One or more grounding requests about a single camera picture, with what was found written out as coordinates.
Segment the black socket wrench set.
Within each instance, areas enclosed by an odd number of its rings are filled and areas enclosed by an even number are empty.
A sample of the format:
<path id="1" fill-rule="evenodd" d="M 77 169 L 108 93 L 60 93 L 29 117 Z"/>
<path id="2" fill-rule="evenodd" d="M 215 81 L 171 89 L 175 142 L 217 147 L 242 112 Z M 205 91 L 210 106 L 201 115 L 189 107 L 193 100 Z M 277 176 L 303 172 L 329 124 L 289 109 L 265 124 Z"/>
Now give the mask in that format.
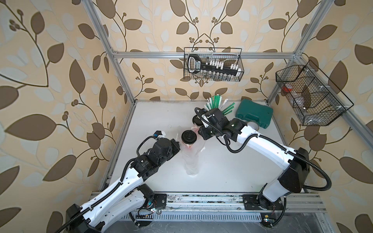
<path id="1" fill-rule="evenodd" d="M 183 68 L 185 74 L 206 79 L 240 79 L 244 74 L 240 54 L 186 53 Z"/>

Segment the green plastic tool case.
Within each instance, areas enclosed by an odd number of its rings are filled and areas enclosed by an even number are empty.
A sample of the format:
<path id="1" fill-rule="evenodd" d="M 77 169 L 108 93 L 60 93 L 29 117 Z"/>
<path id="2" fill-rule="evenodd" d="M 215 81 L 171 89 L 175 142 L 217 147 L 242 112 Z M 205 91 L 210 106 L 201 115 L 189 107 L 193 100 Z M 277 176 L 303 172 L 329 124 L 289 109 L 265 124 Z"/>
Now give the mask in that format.
<path id="1" fill-rule="evenodd" d="M 249 99 L 243 99 L 237 108 L 235 117 L 244 121 L 256 123 L 259 127 L 267 129 L 271 124 L 274 110 Z"/>

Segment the red paper cup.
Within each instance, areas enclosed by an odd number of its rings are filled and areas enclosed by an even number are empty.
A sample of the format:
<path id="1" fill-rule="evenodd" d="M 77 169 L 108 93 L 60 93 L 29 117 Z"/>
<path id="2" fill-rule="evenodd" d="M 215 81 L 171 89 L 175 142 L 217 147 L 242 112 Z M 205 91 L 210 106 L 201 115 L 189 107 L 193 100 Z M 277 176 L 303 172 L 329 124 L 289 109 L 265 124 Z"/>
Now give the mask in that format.
<path id="1" fill-rule="evenodd" d="M 193 122 L 197 127 L 202 127 L 202 126 L 204 126 L 202 120 L 201 120 L 197 115 L 195 115 L 195 116 L 192 118 L 192 122 Z"/>
<path id="2" fill-rule="evenodd" d="M 193 130 L 186 130 L 181 134 L 181 149 L 189 150 L 195 148 L 197 135 Z"/>

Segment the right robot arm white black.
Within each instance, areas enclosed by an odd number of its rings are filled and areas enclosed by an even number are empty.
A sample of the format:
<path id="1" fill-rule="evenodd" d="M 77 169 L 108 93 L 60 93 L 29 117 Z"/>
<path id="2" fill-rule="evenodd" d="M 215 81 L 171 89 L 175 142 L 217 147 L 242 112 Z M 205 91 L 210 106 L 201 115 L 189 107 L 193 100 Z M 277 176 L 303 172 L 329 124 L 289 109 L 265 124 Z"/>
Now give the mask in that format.
<path id="1" fill-rule="evenodd" d="M 250 147 L 282 169 L 277 178 L 262 187 L 256 198 L 256 204 L 262 209 L 274 209 L 275 203 L 282 201 L 283 209 L 281 214 L 276 220 L 269 220 L 266 217 L 261 222 L 264 228 L 274 228 L 283 218 L 287 207 L 287 195 L 300 193 L 303 189 L 327 191 L 332 187 L 330 177 L 318 165 L 309 160 L 309 154 L 305 149 L 299 148 L 296 150 L 284 146 L 260 134 L 238 118 L 228 120 L 218 108 L 206 110 L 196 107 L 194 112 L 201 121 L 198 124 L 198 133 L 203 140 L 216 137 L 231 153 L 240 153 L 246 147 Z M 311 168 L 318 171 L 326 180 L 326 184 L 323 187 L 305 184 Z"/>

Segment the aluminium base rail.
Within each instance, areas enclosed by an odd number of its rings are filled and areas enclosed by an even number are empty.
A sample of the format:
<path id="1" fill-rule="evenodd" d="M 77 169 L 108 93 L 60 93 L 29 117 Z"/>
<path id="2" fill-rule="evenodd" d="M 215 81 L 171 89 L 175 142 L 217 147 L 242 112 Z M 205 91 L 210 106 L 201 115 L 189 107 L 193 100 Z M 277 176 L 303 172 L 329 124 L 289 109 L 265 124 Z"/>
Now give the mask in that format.
<path id="1" fill-rule="evenodd" d="M 270 205 L 259 206 L 257 193 L 222 192 L 156 192 L 152 207 L 168 212 L 281 212 L 325 213 L 326 208 L 316 193 L 290 194 Z"/>

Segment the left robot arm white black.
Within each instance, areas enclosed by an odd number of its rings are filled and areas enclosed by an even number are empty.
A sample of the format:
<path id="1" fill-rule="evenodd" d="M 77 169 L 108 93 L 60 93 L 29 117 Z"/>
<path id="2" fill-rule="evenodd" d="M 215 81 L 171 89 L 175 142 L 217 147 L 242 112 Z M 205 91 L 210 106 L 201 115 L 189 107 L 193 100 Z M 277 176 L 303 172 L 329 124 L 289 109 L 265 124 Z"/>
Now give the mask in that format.
<path id="1" fill-rule="evenodd" d="M 56 232 L 103 233 L 131 212 L 155 207 L 154 192 L 145 181 L 181 148 L 175 139 L 165 138 L 162 131 L 156 131 L 149 139 L 155 140 L 153 147 L 143 154 L 137 150 L 137 156 L 126 163 L 121 176 L 95 198 L 69 207 L 66 223 Z"/>

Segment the clear plastic carrier bag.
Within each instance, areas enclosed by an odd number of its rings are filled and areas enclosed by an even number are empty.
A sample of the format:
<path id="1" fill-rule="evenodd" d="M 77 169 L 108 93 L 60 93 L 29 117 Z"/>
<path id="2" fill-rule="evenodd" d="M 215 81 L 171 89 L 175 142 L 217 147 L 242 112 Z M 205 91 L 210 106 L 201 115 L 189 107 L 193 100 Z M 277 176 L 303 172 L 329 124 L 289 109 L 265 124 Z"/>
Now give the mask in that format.
<path id="1" fill-rule="evenodd" d="M 205 149 L 205 141 L 202 136 L 198 134 L 199 128 L 197 126 L 192 126 L 190 129 L 185 127 L 177 127 L 176 140 L 180 142 L 181 146 L 181 134 L 186 130 L 193 130 L 197 135 L 197 142 L 195 148 L 189 150 L 182 150 L 181 154 L 184 161 L 184 169 L 187 175 L 194 177 L 199 173 L 199 154 Z"/>

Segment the green white wrapped straws bundle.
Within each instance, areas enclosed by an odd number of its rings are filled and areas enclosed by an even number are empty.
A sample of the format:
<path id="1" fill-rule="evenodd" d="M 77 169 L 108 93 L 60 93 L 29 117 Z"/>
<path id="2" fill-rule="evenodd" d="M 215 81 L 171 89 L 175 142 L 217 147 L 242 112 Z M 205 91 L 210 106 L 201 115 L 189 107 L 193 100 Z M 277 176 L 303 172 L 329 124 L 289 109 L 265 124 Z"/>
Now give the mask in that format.
<path id="1" fill-rule="evenodd" d="M 228 103 L 228 99 L 223 99 L 221 95 L 215 95 L 212 97 L 209 97 L 207 99 L 207 103 L 205 104 L 206 110 L 212 110 L 212 109 L 218 109 L 220 110 L 224 116 L 232 113 L 235 103 L 231 103 L 230 105 L 226 106 Z"/>

